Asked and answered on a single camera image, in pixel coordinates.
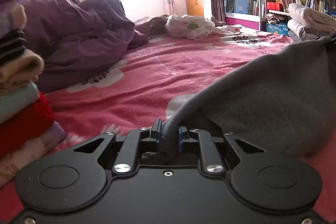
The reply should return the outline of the brown plush toy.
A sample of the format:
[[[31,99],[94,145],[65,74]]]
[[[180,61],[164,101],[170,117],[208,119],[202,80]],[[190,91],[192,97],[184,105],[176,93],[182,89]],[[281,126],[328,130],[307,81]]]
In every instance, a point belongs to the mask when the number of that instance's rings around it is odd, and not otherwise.
[[[148,37],[163,35],[166,33],[165,25],[168,17],[168,15],[144,17],[135,21],[135,29]]]

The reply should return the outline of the mint green folded garment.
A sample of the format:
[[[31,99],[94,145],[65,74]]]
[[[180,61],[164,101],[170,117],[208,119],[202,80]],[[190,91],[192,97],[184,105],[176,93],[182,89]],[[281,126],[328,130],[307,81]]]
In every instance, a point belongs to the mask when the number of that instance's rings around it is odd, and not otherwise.
[[[39,97],[38,87],[34,83],[30,83],[1,96],[1,123],[12,118],[25,107],[37,101]]]

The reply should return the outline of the grey sweatpants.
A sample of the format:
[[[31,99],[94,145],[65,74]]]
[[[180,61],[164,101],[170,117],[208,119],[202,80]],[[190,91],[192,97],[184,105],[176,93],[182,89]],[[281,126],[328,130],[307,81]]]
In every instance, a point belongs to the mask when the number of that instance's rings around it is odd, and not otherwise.
[[[288,45],[195,94],[163,126],[159,150],[169,157],[180,125],[232,132],[292,157],[318,151],[335,130],[335,41]]]

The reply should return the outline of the red storage box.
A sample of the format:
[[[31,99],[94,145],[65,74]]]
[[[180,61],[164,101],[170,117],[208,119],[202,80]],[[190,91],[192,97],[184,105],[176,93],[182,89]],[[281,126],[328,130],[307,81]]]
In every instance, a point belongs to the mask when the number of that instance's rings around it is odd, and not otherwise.
[[[268,10],[274,10],[274,11],[283,11],[283,6],[281,3],[278,2],[267,2],[266,8]]]

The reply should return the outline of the red folded garment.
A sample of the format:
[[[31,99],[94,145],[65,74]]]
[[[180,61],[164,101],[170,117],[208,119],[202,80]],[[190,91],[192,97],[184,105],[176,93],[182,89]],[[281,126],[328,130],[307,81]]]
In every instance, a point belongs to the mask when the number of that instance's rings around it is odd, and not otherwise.
[[[26,141],[45,133],[55,118],[49,102],[42,92],[39,99],[1,123],[1,157],[20,149]]]

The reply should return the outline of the purple quilt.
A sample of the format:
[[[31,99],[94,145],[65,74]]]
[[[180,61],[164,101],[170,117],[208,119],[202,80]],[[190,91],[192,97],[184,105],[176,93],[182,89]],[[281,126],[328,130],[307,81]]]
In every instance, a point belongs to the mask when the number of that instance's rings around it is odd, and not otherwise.
[[[108,70],[128,50],[147,43],[120,0],[1,0],[1,11],[25,8],[25,46],[45,61],[44,93],[82,83]]]

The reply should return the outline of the white floral folded garment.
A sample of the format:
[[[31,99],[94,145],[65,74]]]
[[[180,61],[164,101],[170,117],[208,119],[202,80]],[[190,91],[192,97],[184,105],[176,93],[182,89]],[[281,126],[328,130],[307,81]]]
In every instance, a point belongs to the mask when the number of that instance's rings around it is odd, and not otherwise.
[[[294,21],[311,29],[330,35],[335,33],[335,19],[326,13],[296,3],[289,5],[288,13]]]

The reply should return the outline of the orange cabinet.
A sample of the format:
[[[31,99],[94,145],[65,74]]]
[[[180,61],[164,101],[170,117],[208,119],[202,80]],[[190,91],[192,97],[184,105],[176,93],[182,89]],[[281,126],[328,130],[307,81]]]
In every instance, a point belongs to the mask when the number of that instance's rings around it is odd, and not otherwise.
[[[187,14],[204,16],[203,0],[186,0]]]

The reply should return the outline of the white printed crumpled cloth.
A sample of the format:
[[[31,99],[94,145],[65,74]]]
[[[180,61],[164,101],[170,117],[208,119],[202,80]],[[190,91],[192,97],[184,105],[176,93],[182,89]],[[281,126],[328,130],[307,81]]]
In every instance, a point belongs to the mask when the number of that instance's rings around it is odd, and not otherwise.
[[[191,40],[207,38],[209,35],[238,35],[241,32],[240,27],[215,26],[214,22],[206,18],[189,15],[170,15],[165,29],[172,37]]]

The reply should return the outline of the grey white folded garment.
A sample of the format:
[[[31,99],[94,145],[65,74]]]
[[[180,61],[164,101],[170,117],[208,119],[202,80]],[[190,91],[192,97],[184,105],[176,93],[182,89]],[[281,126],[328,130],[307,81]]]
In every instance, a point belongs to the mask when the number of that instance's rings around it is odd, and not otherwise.
[[[304,24],[298,23],[293,19],[288,21],[287,26],[302,41],[315,39],[321,36],[317,31],[307,27]]]

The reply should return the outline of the beige folded garment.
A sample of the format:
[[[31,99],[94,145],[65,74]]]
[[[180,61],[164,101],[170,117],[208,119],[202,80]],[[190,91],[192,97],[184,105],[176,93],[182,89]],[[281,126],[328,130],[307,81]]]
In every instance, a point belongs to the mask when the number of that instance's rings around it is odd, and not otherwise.
[[[44,69],[44,60],[31,50],[1,65],[1,95],[38,80]]]

